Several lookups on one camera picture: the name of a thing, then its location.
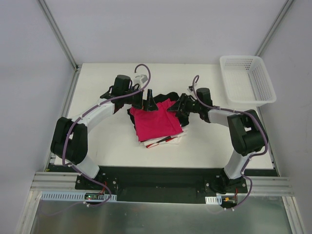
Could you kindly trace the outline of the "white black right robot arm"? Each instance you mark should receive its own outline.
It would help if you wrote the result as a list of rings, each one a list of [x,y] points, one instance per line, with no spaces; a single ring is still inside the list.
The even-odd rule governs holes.
[[[250,159],[268,151],[267,134],[255,110],[235,111],[214,106],[208,88],[199,88],[194,95],[183,93],[167,111],[174,112],[178,118],[188,118],[190,113],[196,113],[207,123],[228,127],[234,150],[223,168],[219,186],[222,191],[231,192]]]

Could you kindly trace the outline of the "black t shirt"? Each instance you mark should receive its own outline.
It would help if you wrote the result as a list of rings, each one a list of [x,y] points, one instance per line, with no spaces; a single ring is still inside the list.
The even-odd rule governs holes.
[[[159,95],[154,97],[154,101],[155,101],[156,104],[159,103],[159,102],[163,102],[163,101],[165,101],[167,99],[170,99],[171,101],[175,101],[176,102],[179,99],[179,95],[176,92],[170,92],[170,93],[168,93],[166,95],[159,94]],[[134,117],[130,115],[130,111],[129,110],[130,109],[127,110],[127,114],[129,115],[130,120],[133,123],[134,129],[135,129]],[[177,117],[177,118],[178,118],[182,128],[187,126],[187,125],[189,125],[189,118],[188,117],[187,118],[183,118],[183,117],[179,118],[179,117]]]

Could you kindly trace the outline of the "pink t shirt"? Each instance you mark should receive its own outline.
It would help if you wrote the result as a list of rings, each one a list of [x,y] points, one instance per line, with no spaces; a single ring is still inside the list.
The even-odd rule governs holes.
[[[139,141],[168,137],[183,132],[176,114],[167,111],[173,104],[175,101],[167,99],[157,103],[158,110],[151,112],[134,107],[130,108],[130,115],[134,117],[136,135]]]

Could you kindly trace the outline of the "white red shirt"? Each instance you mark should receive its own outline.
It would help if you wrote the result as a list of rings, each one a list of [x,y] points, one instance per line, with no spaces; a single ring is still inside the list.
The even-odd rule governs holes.
[[[185,126],[182,128],[182,132],[179,134],[150,139],[147,141],[143,141],[140,144],[141,144],[141,146],[143,146],[147,149],[150,149],[150,148],[153,148],[153,147],[156,147],[159,145],[163,145],[163,144],[178,145],[181,142],[181,140],[183,139],[183,137],[186,136],[188,129],[189,129],[188,126]]]

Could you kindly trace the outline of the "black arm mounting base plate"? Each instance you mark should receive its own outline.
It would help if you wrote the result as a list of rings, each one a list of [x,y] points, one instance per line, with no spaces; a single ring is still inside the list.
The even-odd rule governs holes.
[[[230,181],[221,168],[157,168],[101,166],[102,176],[89,181],[81,175],[77,190],[101,190],[104,183],[118,201],[203,204],[216,194],[244,194],[246,180]]]

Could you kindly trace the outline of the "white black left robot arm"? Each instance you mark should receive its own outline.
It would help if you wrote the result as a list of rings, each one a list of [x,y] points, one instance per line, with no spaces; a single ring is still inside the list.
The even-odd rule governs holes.
[[[87,176],[86,184],[93,190],[103,184],[100,168],[88,155],[88,135],[104,119],[115,114],[125,104],[142,109],[148,101],[143,99],[144,88],[151,80],[150,76],[118,75],[114,85],[100,96],[89,109],[73,117],[61,117],[57,120],[51,143],[51,153],[62,159],[63,166],[71,166]]]

